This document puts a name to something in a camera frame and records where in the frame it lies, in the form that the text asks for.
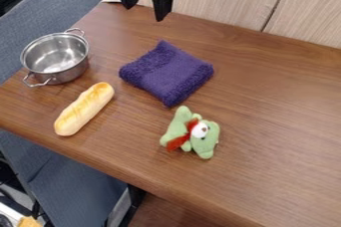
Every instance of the metal pot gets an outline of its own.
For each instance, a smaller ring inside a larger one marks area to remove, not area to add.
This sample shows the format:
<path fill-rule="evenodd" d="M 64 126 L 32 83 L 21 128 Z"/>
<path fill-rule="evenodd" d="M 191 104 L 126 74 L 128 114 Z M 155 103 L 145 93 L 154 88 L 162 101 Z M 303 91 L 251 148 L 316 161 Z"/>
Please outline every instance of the metal pot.
<path fill-rule="evenodd" d="M 64 84 L 80 77 L 89 66 L 89 44 L 84 34 L 84 31 L 73 28 L 31 42 L 20 56 L 22 65 L 30 71 L 23 82 L 34 88 Z M 29 84 L 27 80 L 31 76 L 40 84 Z"/>

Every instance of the pot handle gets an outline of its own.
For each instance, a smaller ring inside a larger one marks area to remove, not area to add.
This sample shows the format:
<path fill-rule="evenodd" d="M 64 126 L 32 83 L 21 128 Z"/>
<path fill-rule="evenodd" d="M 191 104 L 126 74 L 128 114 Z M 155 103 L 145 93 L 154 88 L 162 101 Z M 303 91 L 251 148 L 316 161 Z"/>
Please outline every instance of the pot handle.
<path fill-rule="evenodd" d="M 64 33 L 70 33 L 73 31 L 78 31 L 79 33 L 81 33 L 81 35 L 79 35 L 81 37 L 84 37 L 84 35 L 85 35 L 85 32 L 82 31 L 80 28 L 71 28 L 71 29 L 66 30 Z"/>
<path fill-rule="evenodd" d="M 30 88 L 44 87 L 44 86 L 46 86 L 46 85 L 53 79 L 53 77 L 51 77 L 51 78 L 49 78 L 47 81 L 45 81 L 45 82 L 42 83 L 42 84 L 34 84 L 34 85 L 32 85 L 32 84 L 29 84 L 29 83 L 27 82 L 27 79 L 30 78 L 32 75 L 33 75 L 33 72 L 29 72 L 29 74 L 27 74 L 27 75 L 25 76 L 25 78 L 23 79 L 23 82 L 25 83 L 25 85 L 28 86 L 28 87 L 30 87 Z"/>

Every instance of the purple cloth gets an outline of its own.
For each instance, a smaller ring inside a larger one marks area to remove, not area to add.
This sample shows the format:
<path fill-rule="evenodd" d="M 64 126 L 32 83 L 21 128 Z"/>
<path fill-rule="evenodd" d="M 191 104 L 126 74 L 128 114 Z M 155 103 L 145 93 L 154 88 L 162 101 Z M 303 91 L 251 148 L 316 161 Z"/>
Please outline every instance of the purple cloth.
<path fill-rule="evenodd" d="M 213 66 L 166 41 L 120 69 L 120 77 L 159 98 L 167 107 L 180 104 L 212 75 Z"/>

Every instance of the bread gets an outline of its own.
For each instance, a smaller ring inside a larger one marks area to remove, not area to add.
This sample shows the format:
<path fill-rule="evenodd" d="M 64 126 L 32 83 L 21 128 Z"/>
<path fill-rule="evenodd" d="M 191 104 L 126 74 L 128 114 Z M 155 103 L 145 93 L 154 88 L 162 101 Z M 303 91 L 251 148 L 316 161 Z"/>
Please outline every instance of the bread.
<path fill-rule="evenodd" d="M 23 217 L 18 223 L 18 227 L 42 227 L 42 225 L 32 217 Z"/>
<path fill-rule="evenodd" d="M 114 93 L 112 86 L 105 82 L 97 83 L 82 92 L 56 119 L 56 134 L 75 134 L 112 99 Z"/>

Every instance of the stuffed toy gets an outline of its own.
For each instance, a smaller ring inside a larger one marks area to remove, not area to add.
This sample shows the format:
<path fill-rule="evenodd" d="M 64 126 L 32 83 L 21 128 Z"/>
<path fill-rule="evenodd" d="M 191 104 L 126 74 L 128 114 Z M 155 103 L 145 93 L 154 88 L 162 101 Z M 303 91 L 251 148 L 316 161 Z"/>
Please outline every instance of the stuffed toy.
<path fill-rule="evenodd" d="M 218 143 L 220 128 L 214 121 L 202 119 L 198 113 L 192 113 L 188 107 L 179 107 L 160 144 L 168 151 L 181 147 L 183 151 L 192 149 L 200 158 L 210 159 Z"/>

